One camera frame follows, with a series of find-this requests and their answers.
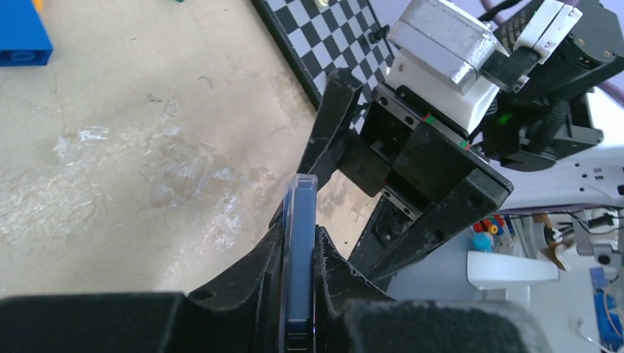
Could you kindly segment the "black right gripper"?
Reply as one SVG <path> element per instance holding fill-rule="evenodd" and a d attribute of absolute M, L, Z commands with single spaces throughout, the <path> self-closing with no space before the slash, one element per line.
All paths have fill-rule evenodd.
<path fill-rule="evenodd" d="M 340 171 L 370 197 L 379 196 L 349 262 L 373 282 L 423 260 L 497 210 L 513 185 L 467 146 L 411 109 L 392 115 L 374 101 L 361 133 L 350 129 L 364 84 L 346 68 L 327 77 L 298 174 L 323 188 Z"/>

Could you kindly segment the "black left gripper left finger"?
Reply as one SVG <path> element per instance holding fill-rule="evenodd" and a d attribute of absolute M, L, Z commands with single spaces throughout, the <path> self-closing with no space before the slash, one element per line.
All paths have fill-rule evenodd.
<path fill-rule="evenodd" d="M 190 293 L 13 296 L 3 352 L 276 352 L 283 221 Z"/>

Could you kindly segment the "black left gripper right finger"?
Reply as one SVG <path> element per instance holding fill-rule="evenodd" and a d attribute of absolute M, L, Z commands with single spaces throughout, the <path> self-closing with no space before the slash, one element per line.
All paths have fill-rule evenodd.
<path fill-rule="evenodd" d="M 345 260 L 324 227 L 314 254 L 317 352 L 551 352 L 511 302 L 395 300 Z"/>

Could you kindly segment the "blue phone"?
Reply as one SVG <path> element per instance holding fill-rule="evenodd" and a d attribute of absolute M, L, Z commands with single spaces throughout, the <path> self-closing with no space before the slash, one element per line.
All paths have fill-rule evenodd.
<path fill-rule="evenodd" d="M 283 203 L 283 267 L 278 352 L 312 352 L 313 256 L 316 244 L 317 178 L 297 174 Z"/>

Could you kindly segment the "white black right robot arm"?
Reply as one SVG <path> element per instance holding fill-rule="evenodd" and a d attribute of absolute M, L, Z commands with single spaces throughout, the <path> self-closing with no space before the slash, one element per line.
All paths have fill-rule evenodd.
<path fill-rule="evenodd" d="M 623 69 L 599 1 L 531 1 L 496 29 L 451 1 L 394 26 L 368 1 L 258 1 L 315 107 L 299 166 L 340 171 L 379 202 L 349 261 L 371 280 L 506 208 L 510 178 L 596 148 L 589 93 Z"/>

